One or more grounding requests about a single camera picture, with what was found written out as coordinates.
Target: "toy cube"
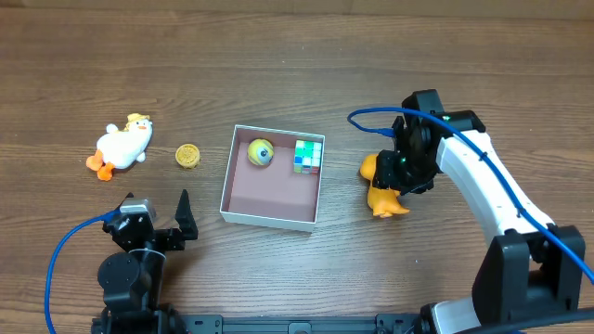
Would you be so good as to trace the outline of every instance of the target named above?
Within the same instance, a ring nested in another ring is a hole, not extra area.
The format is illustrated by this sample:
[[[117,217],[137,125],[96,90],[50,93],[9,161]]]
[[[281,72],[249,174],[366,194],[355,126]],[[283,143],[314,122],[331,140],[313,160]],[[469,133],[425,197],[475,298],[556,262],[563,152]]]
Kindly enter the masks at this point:
[[[317,174],[322,161],[322,143],[297,140],[293,171],[296,173]]]

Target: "open box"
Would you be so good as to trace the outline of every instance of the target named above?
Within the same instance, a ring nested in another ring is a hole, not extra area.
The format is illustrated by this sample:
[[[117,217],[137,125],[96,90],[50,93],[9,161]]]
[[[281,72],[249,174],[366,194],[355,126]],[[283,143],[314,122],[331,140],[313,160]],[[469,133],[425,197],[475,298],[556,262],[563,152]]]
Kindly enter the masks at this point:
[[[267,139],[274,147],[274,157],[267,166],[256,166],[248,160],[248,145],[257,138]],[[235,125],[221,198],[225,221],[312,232],[324,164],[324,139],[323,135]],[[293,171],[297,140],[322,144],[318,174]]]

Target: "orange plush toy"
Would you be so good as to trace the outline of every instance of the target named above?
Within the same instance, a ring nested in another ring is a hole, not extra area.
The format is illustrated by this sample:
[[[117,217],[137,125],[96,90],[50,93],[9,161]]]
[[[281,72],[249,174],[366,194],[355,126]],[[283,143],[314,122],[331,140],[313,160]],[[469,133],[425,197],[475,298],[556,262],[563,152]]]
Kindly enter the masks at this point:
[[[409,213],[410,210],[403,208],[398,202],[398,199],[396,199],[396,197],[400,196],[400,191],[378,189],[372,185],[377,158],[377,154],[368,155],[363,160],[359,170],[361,175],[369,180],[368,205],[373,210],[373,215],[387,218],[392,217],[394,214]]]

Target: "tabletop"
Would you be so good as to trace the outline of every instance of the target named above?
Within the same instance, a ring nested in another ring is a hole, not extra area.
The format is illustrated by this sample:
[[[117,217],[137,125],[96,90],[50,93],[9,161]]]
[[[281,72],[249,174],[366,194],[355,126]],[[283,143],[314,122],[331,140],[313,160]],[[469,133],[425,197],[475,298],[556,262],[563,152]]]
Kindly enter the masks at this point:
[[[163,302],[184,314],[416,313],[469,296],[483,234],[444,175],[411,213],[376,219],[358,174],[390,139],[346,121],[435,88],[472,109],[528,197],[594,244],[594,22],[333,15],[0,9],[0,332],[46,332],[51,253],[128,192],[174,225],[187,189],[200,236],[170,253]],[[147,159],[109,182],[85,167],[108,123],[148,114]],[[361,117],[387,127],[394,114]],[[219,205],[235,124],[326,136],[314,232],[235,225]],[[201,165],[180,168],[192,143]],[[119,251],[100,225],[58,257],[58,333],[104,307],[97,269]],[[587,251],[592,262],[594,251]],[[594,305],[584,278],[581,306]],[[587,333],[577,323],[542,332]]]

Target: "ball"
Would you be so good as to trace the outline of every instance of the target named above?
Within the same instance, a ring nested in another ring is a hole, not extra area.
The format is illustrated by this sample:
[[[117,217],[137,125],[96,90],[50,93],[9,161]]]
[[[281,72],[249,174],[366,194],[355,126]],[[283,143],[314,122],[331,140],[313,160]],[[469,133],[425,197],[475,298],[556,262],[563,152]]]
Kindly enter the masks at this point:
[[[256,166],[265,166],[272,160],[275,150],[266,139],[255,139],[248,146],[248,159]]]

